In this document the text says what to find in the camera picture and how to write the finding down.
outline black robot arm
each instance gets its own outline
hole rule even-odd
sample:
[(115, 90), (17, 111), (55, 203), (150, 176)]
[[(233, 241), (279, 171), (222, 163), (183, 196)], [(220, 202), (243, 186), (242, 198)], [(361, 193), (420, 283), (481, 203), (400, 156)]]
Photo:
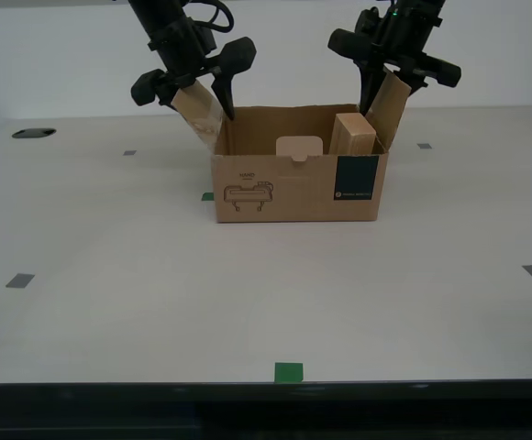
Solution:
[(439, 13), (446, 0), (391, 0), (384, 17), (378, 8), (363, 11), (354, 32), (337, 29), (329, 48), (353, 60), (360, 69), (360, 112), (368, 113), (384, 80), (384, 64), (400, 68), (396, 75), (412, 94), (427, 87), (426, 77), (456, 87), (461, 68), (423, 52), (431, 30), (441, 25)]
[[(129, 0), (139, 22), (150, 37), (149, 47), (160, 55), (166, 71), (144, 73), (131, 89), (138, 105), (153, 103), (156, 97), (160, 105), (171, 106), (179, 89), (194, 84), (200, 76), (212, 73), (212, 88), (226, 115), (235, 116), (231, 82), (233, 77), (247, 71), (256, 57), (256, 48), (245, 37), (226, 44), (219, 55), (207, 58), (216, 49), (213, 32), (229, 32), (234, 19), (220, 0)], [(208, 22), (194, 21), (183, 8), (188, 3), (202, 3), (216, 8)], [(227, 26), (215, 24), (223, 12)]]

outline table surface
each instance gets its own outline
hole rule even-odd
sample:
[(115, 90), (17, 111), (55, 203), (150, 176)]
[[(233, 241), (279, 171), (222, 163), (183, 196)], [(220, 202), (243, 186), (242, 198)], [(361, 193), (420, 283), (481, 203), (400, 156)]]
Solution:
[(407, 109), (374, 223), (210, 191), (178, 116), (2, 126), (0, 382), (532, 379), (532, 107)]

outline cardboard box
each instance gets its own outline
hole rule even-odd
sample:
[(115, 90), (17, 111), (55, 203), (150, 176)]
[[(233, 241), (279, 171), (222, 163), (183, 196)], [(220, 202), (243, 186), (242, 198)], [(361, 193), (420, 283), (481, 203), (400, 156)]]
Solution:
[(217, 221), (376, 220), (410, 90), (387, 74), (366, 115), (377, 135), (370, 155), (329, 154), (336, 115), (355, 113), (356, 105), (237, 108), (234, 121), (223, 121), (212, 157)]
[(336, 115), (329, 154), (368, 156), (374, 150), (376, 130), (361, 113)]

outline box flap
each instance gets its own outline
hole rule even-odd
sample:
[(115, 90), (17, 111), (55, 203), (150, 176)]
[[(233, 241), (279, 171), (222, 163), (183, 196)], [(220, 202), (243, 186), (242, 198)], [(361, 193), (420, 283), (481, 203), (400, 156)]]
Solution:
[(410, 94), (411, 87), (402, 82), (394, 73), (387, 71), (380, 91), (366, 115), (366, 119), (376, 130), (385, 151), (388, 151), (393, 144), (396, 130), (405, 111), (406, 100)]
[(283, 136), (276, 140), (276, 156), (305, 162), (308, 156), (323, 156), (323, 139), (317, 136)]
[(184, 118), (212, 153), (219, 138), (223, 109), (217, 99), (200, 82), (179, 91), (172, 106)]

